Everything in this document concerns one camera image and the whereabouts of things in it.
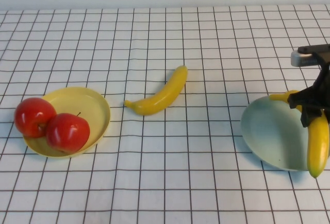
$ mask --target light blue bowl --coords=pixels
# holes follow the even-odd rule
[[[308,128],[302,126],[300,116],[283,101],[257,99],[242,115],[243,139],[266,163],[281,170],[306,171]]]

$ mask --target red apple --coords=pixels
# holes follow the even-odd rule
[[[23,100],[14,112],[14,124],[26,137],[39,138],[45,136],[49,120],[56,116],[53,105],[42,98]]]
[[[90,135],[88,122],[79,116],[60,113],[51,118],[46,129],[47,144],[58,151],[73,154],[79,151]]]

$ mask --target white grid tablecloth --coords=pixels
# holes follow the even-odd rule
[[[330,39],[328,5],[0,12],[0,222],[329,223],[329,166],[276,170],[240,118],[256,98],[301,90],[319,68],[293,49]],[[148,117],[123,108],[179,65],[181,95]],[[103,140],[73,159],[34,154],[13,125],[25,98],[83,86],[111,106]]]

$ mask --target yellow bowl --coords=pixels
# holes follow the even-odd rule
[[[98,92],[84,87],[67,87],[53,91],[42,97],[49,101],[59,113],[71,113],[86,119],[90,126],[90,136],[85,145],[74,154],[66,154],[49,147],[46,138],[23,137],[34,152],[52,158],[67,158],[84,153],[96,145],[110,123],[110,106]]]

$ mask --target yellow banana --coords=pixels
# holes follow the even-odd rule
[[[171,105],[186,84],[188,69],[180,66],[175,69],[164,87],[153,96],[135,102],[124,101],[124,105],[139,115],[152,115]]]
[[[289,94],[297,92],[288,91],[283,94],[271,94],[271,100],[279,100],[288,103]],[[300,112],[301,105],[296,107]],[[322,110],[322,115],[315,118],[308,126],[308,148],[307,148],[307,168],[313,178],[317,178],[326,166],[329,156],[329,124]]]

